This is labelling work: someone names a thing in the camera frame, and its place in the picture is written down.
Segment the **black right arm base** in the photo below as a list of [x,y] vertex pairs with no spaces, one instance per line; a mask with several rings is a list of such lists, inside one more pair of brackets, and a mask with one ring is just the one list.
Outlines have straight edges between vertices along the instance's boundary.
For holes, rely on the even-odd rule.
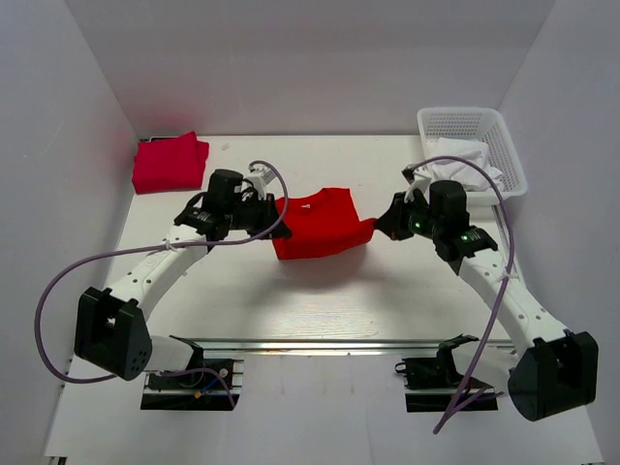
[[[479,338],[461,334],[439,344],[434,356],[403,358],[394,365],[394,371],[405,381],[405,406],[409,414],[442,413],[456,394],[469,362],[464,368],[455,363],[454,351],[464,346],[475,350]],[[479,378],[472,377],[466,384],[458,403],[468,402],[464,412],[492,412],[498,410],[498,399],[503,389],[496,389]]]

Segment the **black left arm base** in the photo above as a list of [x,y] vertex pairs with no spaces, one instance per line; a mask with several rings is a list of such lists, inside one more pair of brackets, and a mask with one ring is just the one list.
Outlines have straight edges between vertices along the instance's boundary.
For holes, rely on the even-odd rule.
[[193,373],[180,377],[146,376],[140,408],[143,411],[231,412],[234,405],[219,381],[231,392],[233,403],[242,388],[243,360],[234,358],[203,359],[201,365],[217,373]]

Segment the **aluminium rail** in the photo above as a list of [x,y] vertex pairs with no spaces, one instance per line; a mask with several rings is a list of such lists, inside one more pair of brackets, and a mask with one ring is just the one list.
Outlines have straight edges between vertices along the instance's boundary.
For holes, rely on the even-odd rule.
[[240,352],[252,354],[390,354],[430,351],[434,353],[442,339],[240,339],[194,338],[189,342],[208,352]]

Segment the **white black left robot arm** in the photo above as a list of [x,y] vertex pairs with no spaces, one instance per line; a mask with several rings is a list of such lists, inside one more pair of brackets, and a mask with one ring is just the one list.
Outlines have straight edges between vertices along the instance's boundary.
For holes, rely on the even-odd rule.
[[185,387],[198,384],[205,366],[198,346],[178,336],[150,334],[149,317],[194,264],[216,247],[233,245],[229,233],[245,232],[249,241],[291,236],[286,210],[267,191],[281,178],[264,161],[251,163],[248,174],[214,171],[206,191],[188,200],[161,244],[143,248],[144,258],[116,282],[81,295],[75,355],[125,381],[160,373]]

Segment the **red t-shirt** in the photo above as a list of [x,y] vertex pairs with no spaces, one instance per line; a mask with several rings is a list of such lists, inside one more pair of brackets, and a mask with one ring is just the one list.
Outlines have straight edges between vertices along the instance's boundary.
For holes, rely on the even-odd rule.
[[369,242],[375,218],[360,219],[348,188],[328,187],[289,199],[284,224],[290,238],[273,239],[279,261],[333,256]]

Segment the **folded crimson t-shirt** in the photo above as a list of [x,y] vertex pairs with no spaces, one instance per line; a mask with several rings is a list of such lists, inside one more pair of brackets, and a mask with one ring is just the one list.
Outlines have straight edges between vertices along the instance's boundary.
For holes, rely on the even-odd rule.
[[132,175],[136,194],[199,190],[208,155],[209,143],[198,140],[195,132],[141,141]]

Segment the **white plastic basket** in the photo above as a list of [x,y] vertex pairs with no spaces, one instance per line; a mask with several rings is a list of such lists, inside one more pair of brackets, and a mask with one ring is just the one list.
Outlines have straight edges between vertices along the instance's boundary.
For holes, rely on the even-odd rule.
[[426,159],[453,156],[483,169],[503,198],[519,197],[528,184],[502,115],[493,108],[438,107],[418,112]]

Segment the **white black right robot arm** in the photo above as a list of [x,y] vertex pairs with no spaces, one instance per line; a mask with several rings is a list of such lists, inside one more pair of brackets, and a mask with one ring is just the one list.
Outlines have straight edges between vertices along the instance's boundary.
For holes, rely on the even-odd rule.
[[489,307],[517,353],[507,391],[523,417],[537,421],[595,400],[597,342],[586,331],[569,330],[510,276],[513,254],[501,254],[495,240],[471,224],[458,182],[433,182],[428,196],[417,185],[395,194],[375,228],[392,240],[430,239],[438,257]]

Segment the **white t-shirt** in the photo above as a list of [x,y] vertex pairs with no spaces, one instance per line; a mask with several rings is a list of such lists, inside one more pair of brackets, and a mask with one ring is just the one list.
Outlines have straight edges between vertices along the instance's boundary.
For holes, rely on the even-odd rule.
[[[499,191],[505,189],[503,172],[490,164],[487,143],[470,139],[439,138],[430,151],[430,157],[452,156],[466,160],[483,170]],[[461,183],[466,192],[490,192],[490,184],[481,173],[467,164],[442,160],[425,166],[433,180],[453,180]]]

